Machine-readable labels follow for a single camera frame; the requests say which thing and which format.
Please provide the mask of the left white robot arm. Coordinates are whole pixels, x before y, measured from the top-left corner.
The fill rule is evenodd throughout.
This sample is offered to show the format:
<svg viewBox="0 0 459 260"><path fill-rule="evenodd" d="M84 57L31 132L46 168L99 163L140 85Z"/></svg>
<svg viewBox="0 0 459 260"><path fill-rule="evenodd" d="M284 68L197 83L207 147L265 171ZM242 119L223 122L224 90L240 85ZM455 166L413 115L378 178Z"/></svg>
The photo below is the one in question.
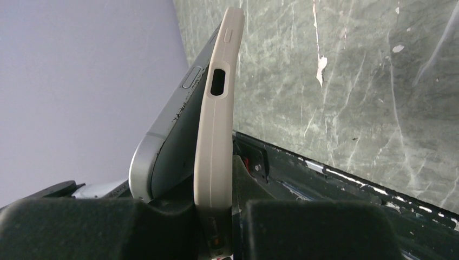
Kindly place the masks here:
<svg viewBox="0 0 459 260"><path fill-rule="evenodd" d="M77 183L74 180L53 184L3 208L1 213L52 213L108 210L138 204L127 180L104 184Z"/></svg>

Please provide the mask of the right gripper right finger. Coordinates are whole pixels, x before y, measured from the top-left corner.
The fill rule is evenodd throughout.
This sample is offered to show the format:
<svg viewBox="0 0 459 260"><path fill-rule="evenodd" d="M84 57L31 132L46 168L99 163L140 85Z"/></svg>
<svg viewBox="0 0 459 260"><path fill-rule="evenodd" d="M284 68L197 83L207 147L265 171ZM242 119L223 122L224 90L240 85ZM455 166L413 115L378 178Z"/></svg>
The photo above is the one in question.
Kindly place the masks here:
<svg viewBox="0 0 459 260"><path fill-rule="evenodd" d="M241 157L235 176L246 177ZM391 223L378 207L358 201L233 197L234 259L402 259Z"/></svg>

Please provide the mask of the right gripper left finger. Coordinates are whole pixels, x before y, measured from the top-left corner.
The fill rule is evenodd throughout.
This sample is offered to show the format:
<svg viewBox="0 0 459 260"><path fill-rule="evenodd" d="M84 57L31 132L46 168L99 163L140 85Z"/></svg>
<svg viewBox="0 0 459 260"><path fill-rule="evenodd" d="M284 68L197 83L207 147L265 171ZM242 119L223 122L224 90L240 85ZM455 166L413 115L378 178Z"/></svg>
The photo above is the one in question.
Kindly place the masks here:
<svg viewBox="0 0 459 260"><path fill-rule="evenodd" d="M26 197L1 211L1 259L196 259L192 179L149 202Z"/></svg>

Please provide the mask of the grey silver phone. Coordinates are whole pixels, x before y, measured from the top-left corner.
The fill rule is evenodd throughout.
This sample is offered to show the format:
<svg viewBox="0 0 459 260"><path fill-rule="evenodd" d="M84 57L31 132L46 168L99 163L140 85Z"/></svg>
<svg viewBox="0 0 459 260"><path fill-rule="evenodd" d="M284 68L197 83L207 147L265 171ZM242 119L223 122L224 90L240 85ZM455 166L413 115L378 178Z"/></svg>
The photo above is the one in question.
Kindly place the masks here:
<svg viewBox="0 0 459 260"><path fill-rule="evenodd" d="M128 178L133 198L149 202L192 175L202 98L219 29L216 27L134 152Z"/></svg>

